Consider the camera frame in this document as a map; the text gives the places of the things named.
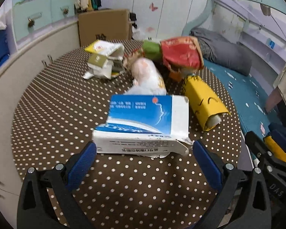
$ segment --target round table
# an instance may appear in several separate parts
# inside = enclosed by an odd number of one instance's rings
[[[141,47],[141,41],[122,42],[126,54]],[[24,179],[29,167],[53,168],[79,153],[92,138],[92,131],[106,121],[112,94],[132,86],[129,73],[114,80],[82,78],[90,54],[84,47],[55,60],[27,87],[14,113],[12,151]],[[159,67],[169,94],[181,94],[182,83],[168,78]],[[241,129],[228,92],[207,68],[199,76],[218,94],[231,115],[219,126],[201,131],[190,109],[189,137],[200,140],[224,162],[237,164]],[[49,195],[61,223],[67,222],[54,192]],[[93,166],[73,196],[96,228],[186,228],[208,209],[216,192],[195,157],[171,153],[163,159],[136,155],[97,154]]]

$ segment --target gray pillow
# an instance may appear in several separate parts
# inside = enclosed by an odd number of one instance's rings
[[[252,59],[243,46],[229,42],[219,33],[205,28],[193,28],[191,35],[198,38],[205,59],[248,76]]]

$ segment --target mint green drawer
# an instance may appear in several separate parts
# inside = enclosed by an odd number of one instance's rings
[[[52,22],[74,16],[75,0],[51,0]]]
[[[13,7],[13,24],[17,41],[51,23],[51,0],[35,0]]]

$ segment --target white lightning line graphic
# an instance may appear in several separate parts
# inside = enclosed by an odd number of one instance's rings
[[[156,123],[156,125],[157,124],[159,124],[159,122],[161,121],[161,118],[162,118],[162,116],[164,115],[164,112],[163,112],[163,109],[162,109],[162,104],[159,104],[159,103],[155,103],[157,106],[160,106],[160,109],[161,109],[161,115],[160,115],[160,117],[159,117],[159,121]]]

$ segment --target silver screw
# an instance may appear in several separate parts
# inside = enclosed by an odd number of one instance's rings
[[[257,174],[260,174],[262,171],[260,168],[255,168],[254,171],[257,173]]]
[[[34,167],[30,167],[30,168],[28,169],[28,173],[30,173],[30,174],[32,174],[34,171],[35,171],[35,168],[34,168]]]
[[[233,166],[233,164],[228,163],[228,164],[226,164],[226,168],[227,168],[228,170],[233,170],[233,169],[234,169],[234,166]]]
[[[63,164],[58,164],[55,166],[55,169],[57,169],[57,170],[62,170],[63,168],[64,168]]]
[[[270,165],[268,165],[268,166],[267,166],[267,170],[268,170],[269,172],[272,172],[272,167],[271,167]]]

